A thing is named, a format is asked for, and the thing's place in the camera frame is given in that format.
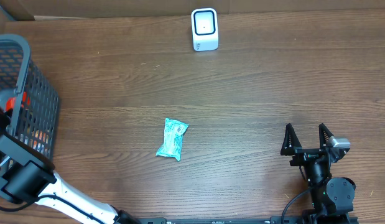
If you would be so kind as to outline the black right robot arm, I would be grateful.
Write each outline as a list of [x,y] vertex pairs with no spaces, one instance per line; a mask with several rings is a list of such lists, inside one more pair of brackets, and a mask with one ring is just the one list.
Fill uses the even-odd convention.
[[[285,127],[280,155],[290,156],[290,165],[298,167],[308,189],[291,199],[279,218],[273,223],[358,224],[353,211],[356,184],[347,177],[333,177],[332,164],[341,160],[350,150],[347,138],[336,137],[323,123],[318,126],[320,145],[304,149],[289,123]],[[311,210],[304,210],[299,217],[286,215],[289,207],[302,196],[310,194]]]

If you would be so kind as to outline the orange spaghetti packet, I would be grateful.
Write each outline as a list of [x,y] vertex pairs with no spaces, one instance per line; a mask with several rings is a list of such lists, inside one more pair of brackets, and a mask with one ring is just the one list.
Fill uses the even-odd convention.
[[[24,103],[26,102],[27,106],[30,105],[30,98],[27,96],[26,92],[23,93],[22,102]],[[15,104],[16,104],[16,97],[9,98],[6,101],[5,110],[9,117],[11,117]],[[39,141],[48,143],[49,136],[46,135],[43,131],[39,131],[38,129],[31,130],[30,126],[27,127],[26,131],[27,131],[27,134],[33,135],[33,137],[37,138]],[[45,145],[38,142],[37,140],[29,139],[27,136],[23,134],[21,134],[21,139],[24,141],[25,144],[28,144],[30,147],[39,151],[40,153],[46,154],[46,155],[48,154],[48,149],[45,148]]]

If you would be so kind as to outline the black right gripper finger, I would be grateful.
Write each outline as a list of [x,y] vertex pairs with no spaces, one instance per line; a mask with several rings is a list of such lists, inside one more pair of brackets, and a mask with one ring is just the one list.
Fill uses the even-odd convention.
[[300,153],[302,150],[301,143],[294,131],[291,123],[285,127],[285,136],[282,143],[281,152],[282,156],[293,156]]
[[320,148],[330,147],[332,146],[331,138],[334,134],[325,126],[325,124],[321,123],[318,126],[319,130],[319,140],[320,140]]

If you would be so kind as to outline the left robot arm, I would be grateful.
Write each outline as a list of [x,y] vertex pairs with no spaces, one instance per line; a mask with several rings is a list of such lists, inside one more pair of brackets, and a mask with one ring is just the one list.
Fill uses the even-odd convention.
[[49,159],[7,133],[9,115],[0,107],[0,197],[20,206],[0,206],[0,211],[18,212],[36,203],[80,223],[139,223],[127,212],[94,200],[64,181]]

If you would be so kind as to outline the teal snack packet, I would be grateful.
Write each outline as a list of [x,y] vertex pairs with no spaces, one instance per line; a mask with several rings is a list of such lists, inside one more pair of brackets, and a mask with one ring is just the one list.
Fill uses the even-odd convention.
[[156,152],[156,156],[173,157],[178,162],[181,160],[183,135],[189,124],[175,119],[165,119],[164,141]]

